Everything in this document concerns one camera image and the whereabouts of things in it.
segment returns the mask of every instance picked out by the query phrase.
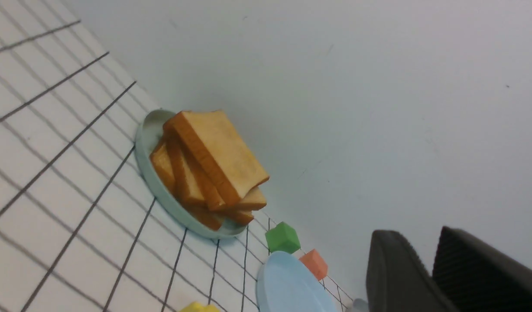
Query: white wall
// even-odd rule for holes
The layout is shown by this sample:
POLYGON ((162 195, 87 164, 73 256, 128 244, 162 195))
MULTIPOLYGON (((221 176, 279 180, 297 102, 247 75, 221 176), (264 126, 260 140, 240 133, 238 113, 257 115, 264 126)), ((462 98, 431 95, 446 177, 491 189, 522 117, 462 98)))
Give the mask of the white wall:
POLYGON ((227 111, 348 292, 378 228, 532 268, 532 1, 70 1, 161 105, 227 111))

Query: gray object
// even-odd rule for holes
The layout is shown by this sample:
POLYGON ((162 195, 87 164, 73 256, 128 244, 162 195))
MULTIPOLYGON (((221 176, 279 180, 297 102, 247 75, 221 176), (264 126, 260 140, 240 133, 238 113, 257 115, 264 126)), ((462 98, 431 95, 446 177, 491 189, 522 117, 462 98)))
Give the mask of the gray object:
POLYGON ((368 302, 358 298, 353 300, 353 305, 346 312, 368 312, 368 302))

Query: stack of bread slices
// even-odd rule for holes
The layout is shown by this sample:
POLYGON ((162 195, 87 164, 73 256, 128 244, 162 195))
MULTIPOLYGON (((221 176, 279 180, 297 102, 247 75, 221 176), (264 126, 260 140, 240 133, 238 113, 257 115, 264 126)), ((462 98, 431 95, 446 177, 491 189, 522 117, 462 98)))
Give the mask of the stack of bread slices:
POLYGON ((247 225, 266 206, 258 186, 270 176, 221 110, 177 113, 150 159, 181 206, 214 231, 226 218, 247 225))

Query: green cube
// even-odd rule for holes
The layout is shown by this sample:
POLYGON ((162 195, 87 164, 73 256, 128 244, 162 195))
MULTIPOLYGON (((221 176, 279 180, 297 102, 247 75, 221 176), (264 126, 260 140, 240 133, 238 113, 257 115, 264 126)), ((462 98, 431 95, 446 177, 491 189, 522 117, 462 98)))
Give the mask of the green cube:
POLYGON ((297 232, 285 222, 281 222, 266 232, 266 242, 268 242, 268 249, 272 253, 274 251, 285 251, 291 254, 300 248, 297 232))

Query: toy block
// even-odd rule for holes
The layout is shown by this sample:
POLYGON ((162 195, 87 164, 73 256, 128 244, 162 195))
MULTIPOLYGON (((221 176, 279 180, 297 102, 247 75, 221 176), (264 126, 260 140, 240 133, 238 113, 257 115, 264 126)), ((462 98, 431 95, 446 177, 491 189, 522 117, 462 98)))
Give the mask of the toy block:
POLYGON ((182 308, 179 312, 220 312, 220 310, 211 304, 203 306, 198 302, 193 302, 185 308, 182 308))
POLYGON ((318 251, 313 249, 299 259, 308 268, 317 280, 328 276, 328 265, 322 259, 318 251))
POLYGON ((274 251, 285 251, 291 254, 300 248, 297 232, 285 222, 281 222, 266 232, 266 242, 268 243, 268 249, 272 253, 274 251))

